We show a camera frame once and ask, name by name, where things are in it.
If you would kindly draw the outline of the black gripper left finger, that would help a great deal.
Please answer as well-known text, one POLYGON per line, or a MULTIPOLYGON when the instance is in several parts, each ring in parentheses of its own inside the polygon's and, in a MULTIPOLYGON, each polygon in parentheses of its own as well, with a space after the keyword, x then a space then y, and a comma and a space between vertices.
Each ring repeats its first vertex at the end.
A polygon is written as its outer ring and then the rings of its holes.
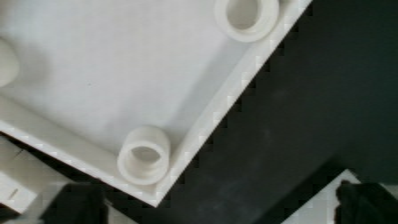
POLYGON ((88 184, 67 184, 38 220, 42 224, 108 224, 102 189, 88 184))

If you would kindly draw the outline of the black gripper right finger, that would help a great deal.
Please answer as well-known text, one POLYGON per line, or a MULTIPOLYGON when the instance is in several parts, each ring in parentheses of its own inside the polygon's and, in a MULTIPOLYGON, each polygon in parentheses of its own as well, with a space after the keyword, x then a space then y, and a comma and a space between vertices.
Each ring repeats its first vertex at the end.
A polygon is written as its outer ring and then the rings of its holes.
POLYGON ((398 199, 380 184, 342 181, 335 198, 335 224, 398 224, 398 199))

